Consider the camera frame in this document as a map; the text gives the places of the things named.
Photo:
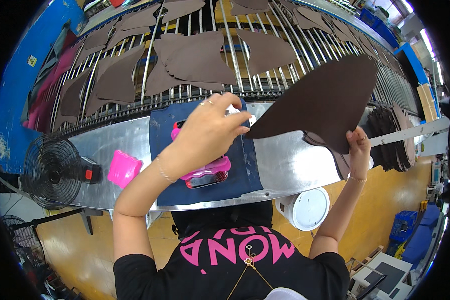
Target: stainless steel table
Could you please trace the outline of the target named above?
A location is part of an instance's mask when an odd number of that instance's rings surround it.
[[[246,108],[260,118],[272,103],[247,104]],[[367,108],[360,121],[372,111]],[[415,126],[418,118],[411,117]],[[142,117],[103,128],[95,129],[69,140],[85,156],[102,166],[103,179],[99,184],[82,183],[72,205],[96,209],[113,209],[122,189],[107,180],[114,152],[121,150],[143,162],[142,171],[151,164],[149,144],[150,117]],[[295,195],[340,181],[332,154],[324,147],[312,146],[302,141],[303,133],[294,131],[266,139],[254,140],[258,172],[263,190],[240,198],[200,202],[192,205],[161,206],[156,202],[150,211],[193,210],[212,207],[228,207]]]

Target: metal drying rack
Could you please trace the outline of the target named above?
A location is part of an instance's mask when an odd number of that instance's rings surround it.
[[[312,28],[302,30],[298,26],[292,26],[292,15],[281,3],[277,3],[277,0],[270,0],[268,3],[270,11],[268,12],[234,17],[231,16],[227,10],[228,7],[226,5],[233,7],[233,3],[229,2],[229,0],[218,0],[216,2],[215,11],[213,10],[212,0],[205,1],[209,2],[210,11],[206,11],[205,8],[207,6],[204,6],[198,11],[199,25],[198,30],[194,32],[192,32],[192,13],[162,25],[161,19],[165,15],[164,6],[162,4],[160,8],[157,9],[156,26],[153,28],[151,34],[146,33],[127,37],[111,51],[101,50],[98,53],[91,54],[83,63],[80,63],[78,68],[75,66],[75,58],[72,68],[63,74],[55,86],[49,90],[48,97],[56,95],[51,117],[52,131],[58,131],[61,135],[70,137],[110,124],[147,116],[152,110],[165,108],[173,103],[204,100],[213,92],[231,92],[247,102],[274,101],[291,85],[300,80],[300,78],[315,68],[320,67],[322,64],[332,60],[339,60],[347,55],[361,55],[365,53],[362,48],[357,47],[351,42],[341,42],[335,35],[326,33],[320,29]],[[150,4],[155,3],[157,3],[157,1],[130,9],[126,13],[144,9]],[[323,14],[322,11],[313,7],[311,7],[311,9]],[[234,70],[237,85],[226,84],[223,91],[208,91],[202,88],[192,87],[191,85],[186,85],[184,88],[183,85],[180,85],[170,88],[169,91],[160,94],[145,96],[147,76],[149,76],[149,70],[151,71],[152,67],[150,64],[155,65],[158,60],[156,55],[152,56],[153,43],[157,36],[157,29],[160,27],[160,32],[165,34],[171,33],[172,31],[174,31],[175,34],[178,34],[180,24],[187,22],[187,32],[181,32],[182,34],[190,36],[192,34],[203,33],[204,14],[210,14],[211,16],[211,30],[219,30],[224,33],[223,56],[225,63]],[[216,15],[221,15],[223,22],[217,22]],[[96,30],[100,29],[111,20],[112,19],[107,20],[101,26],[96,27]],[[250,58],[251,55],[250,50],[245,41],[236,35],[235,32],[236,29],[247,28],[263,34],[274,35],[285,40],[295,51],[297,61],[286,67],[279,67],[267,71],[264,78],[260,75],[250,74],[248,67],[248,58]],[[375,48],[382,47],[374,40],[369,40]],[[147,57],[146,59],[141,59],[132,72],[132,78],[135,82],[137,91],[135,103],[130,105],[107,104],[89,116],[85,116],[85,107],[94,86],[94,75],[98,62],[108,56],[120,56],[124,51],[129,51],[133,47],[144,44]],[[392,101],[395,101],[401,108],[407,110],[409,114],[416,116],[418,113],[416,105],[418,96],[414,93],[414,89],[410,83],[381,62],[378,61],[376,64],[378,67],[377,85],[374,88],[368,104],[370,106],[391,107]],[[81,93],[81,113],[78,116],[77,122],[64,123],[58,125],[59,128],[55,129],[54,122],[60,104],[61,87],[66,80],[76,78],[86,68],[92,69],[90,78],[84,85]]]

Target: woman's left hand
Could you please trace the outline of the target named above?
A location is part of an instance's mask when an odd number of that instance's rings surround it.
[[[213,94],[186,119],[176,139],[160,154],[160,164],[171,179],[204,167],[224,155],[235,138],[250,131],[241,126],[252,116],[242,111],[225,117],[229,105],[242,108],[232,93]]]

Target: blue fabric mat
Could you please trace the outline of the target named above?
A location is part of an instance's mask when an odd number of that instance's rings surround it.
[[[152,160],[172,143],[170,134],[174,123],[188,118],[199,103],[200,101],[172,104],[165,109],[152,111],[149,137]],[[247,106],[243,100],[242,105],[242,109],[246,110]],[[247,121],[244,126],[250,127],[249,122]],[[225,155],[232,163],[226,181],[198,189],[189,189],[185,181],[179,179],[158,197],[158,206],[168,207],[233,199],[264,189],[260,182],[253,140],[239,136]]]

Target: cable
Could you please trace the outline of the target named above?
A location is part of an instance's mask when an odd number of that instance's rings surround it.
[[[32,199],[31,196],[30,196],[28,193],[26,193],[26,192],[24,192],[24,191],[22,191],[22,190],[17,189],[17,188],[14,187],[12,184],[6,182],[2,177],[0,177],[0,182],[3,183],[3,185],[5,185],[8,189],[11,189],[12,191],[14,191],[15,193],[20,194],[20,195],[23,195],[23,196],[29,198],[30,200]]]
[[[17,203],[20,201],[20,200],[22,200],[23,199],[23,196],[20,198],[20,199],[18,199],[16,202],[15,202],[15,204],[13,204],[7,211],[6,211],[6,213],[3,215],[3,216],[6,216],[8,213],[9,213],[9,211],[14,207],[14,206],[16,206],[17,205]]]

